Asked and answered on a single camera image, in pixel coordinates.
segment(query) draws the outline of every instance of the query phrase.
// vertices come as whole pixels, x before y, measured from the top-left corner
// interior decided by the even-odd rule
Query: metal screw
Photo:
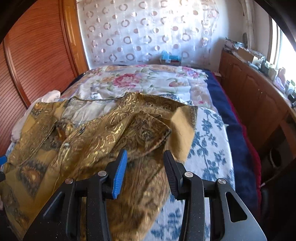
[[[185,177],[193,177],[193,173],[192,172],[185,172]]]
[[[73,182],[73,178],[69,177],[65,180],[66,184],[71,184]]]
[[[99,171],[99,172],[98,172],[98,175],[99,175],[100,177],[104,177],[104,176],[107,175],[107,172],[106,172],[106,171]]]
[[[218,182],[222,185],[226,184],[226,180],[224,178],[219,178]]]

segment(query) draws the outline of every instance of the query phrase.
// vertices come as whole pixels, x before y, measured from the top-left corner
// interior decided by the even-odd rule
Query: blue gripper pad
[[[124,149],[121,149],[116,162],[119,162],[115,177],[114,177],[114,183],[113,183],[113,190],[112,190],[112,196],[114,199],[117,198],[117,195],[120,193],[123,178],[124,178],[124,173],[126,171],[126,165],[127,165],[127,152]]]
[[[3,165],[6,162],[7,162],[7,157],[5,155],[4,156],[1,156],[0,157],[0,166]]]

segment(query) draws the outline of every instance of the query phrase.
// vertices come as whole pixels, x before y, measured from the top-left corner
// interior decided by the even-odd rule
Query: cardboard box
[[[262,59],[257,58],[256,56],[252,55],[244,48],[239,47],[237,54],[242,57],[245,61],[250,62],[252,64],[262,63]]]
[[[162,65],[172,65],[172,66],[181,66],[181,61],[170,60],[168,63],[164,59],[160,59],[160,64]]]

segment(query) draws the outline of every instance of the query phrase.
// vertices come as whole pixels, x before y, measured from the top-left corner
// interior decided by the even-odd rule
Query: gold brocade fabric
[[[37,103],[5,164],[0,183],[7,216],[22,239],[50,196],[72,177],[89,178],[128,153],[122,189],[107,202],[112,239],[141,240],[166,201],[163,152],[184,162],[194,136],[195,108],[153,95],[127,93],[117,108],[77,128],[62,118],[69,101]]]

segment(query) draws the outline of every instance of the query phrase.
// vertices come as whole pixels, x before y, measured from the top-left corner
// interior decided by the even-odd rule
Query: sheer curtain
[[[254,3],[253,0],[239,0],[242,4],[242,9],[244,11],[244,19],[247,27],[247,39],[248,39],[248,48],[256,49],[256,43],[254,39]]]
[[[182,65],[209,64],[214,0],[83,0],[77,9],[91,69],[159,63],[163,50],[181,56]]]

